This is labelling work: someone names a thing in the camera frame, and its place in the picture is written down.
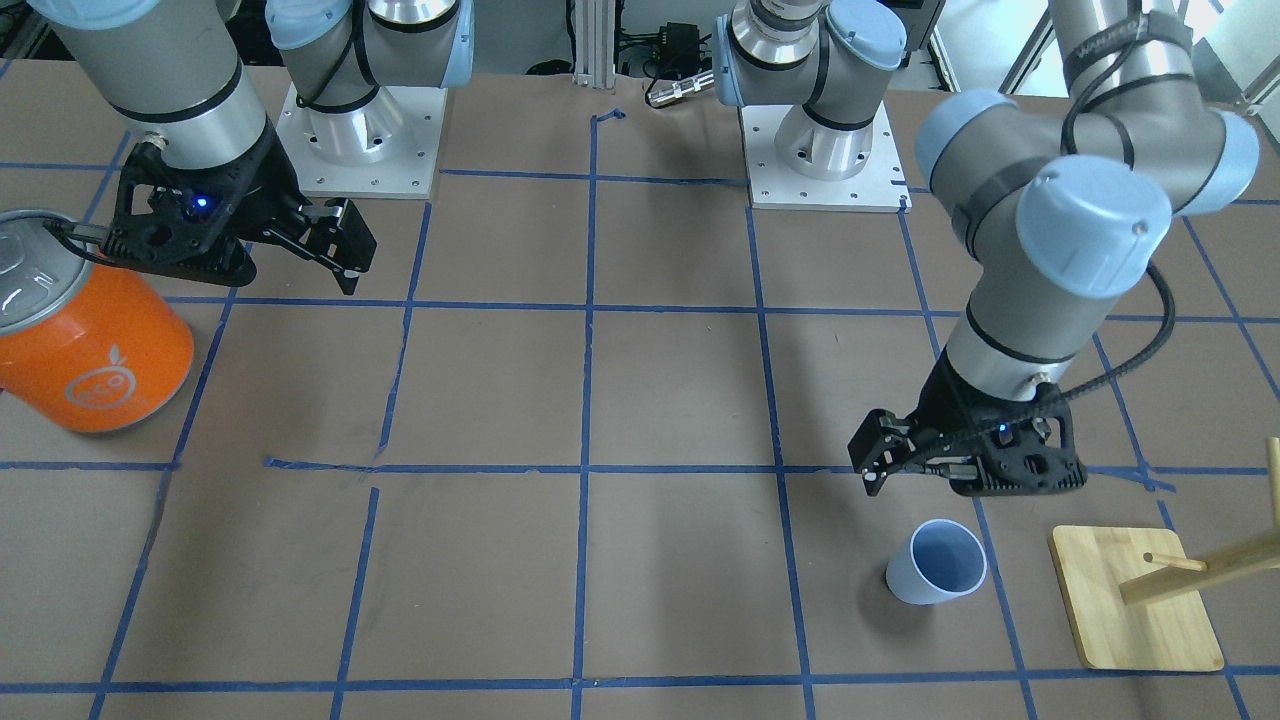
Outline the black gripper, viewer right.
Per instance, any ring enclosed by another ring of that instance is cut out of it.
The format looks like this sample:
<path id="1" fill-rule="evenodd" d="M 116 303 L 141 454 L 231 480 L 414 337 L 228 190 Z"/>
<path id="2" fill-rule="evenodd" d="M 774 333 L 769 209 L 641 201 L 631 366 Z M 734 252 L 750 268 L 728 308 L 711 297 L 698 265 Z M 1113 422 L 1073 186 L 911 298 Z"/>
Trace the black gripper, viewer right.
<path id="1" fill-rule="evenodd" d="M 916 409 L 899 418 L 867 414 L 847 443 L 865 492 L 876 497 L 900 471 L 941 477 L 961 496 L 1056 495 L 1080 489 L 1088 471 L 1076 454 L 1070 401 L 1087 393 L 1044 382 L 1032 400 L 984 393 L 942 355 Z"/>

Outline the black gripper, viewer left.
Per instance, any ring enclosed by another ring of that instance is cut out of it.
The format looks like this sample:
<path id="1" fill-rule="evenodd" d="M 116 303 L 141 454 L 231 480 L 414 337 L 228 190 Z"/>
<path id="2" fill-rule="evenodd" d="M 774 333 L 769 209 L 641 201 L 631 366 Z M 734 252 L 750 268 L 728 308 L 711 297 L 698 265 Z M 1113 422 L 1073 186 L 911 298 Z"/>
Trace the black gripper, viewer left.
<path id="1" fill-rule="evenodd" d="M 136 272 L 242 287 L 256 277 L 244 242 L 266 242 L 328 269 L 346 296 L 378 242 L 351 199 L 310 204 L 273 126 L 237 159 L 179 169 L 155 141 L 125 159 L 100 252 Z"/>

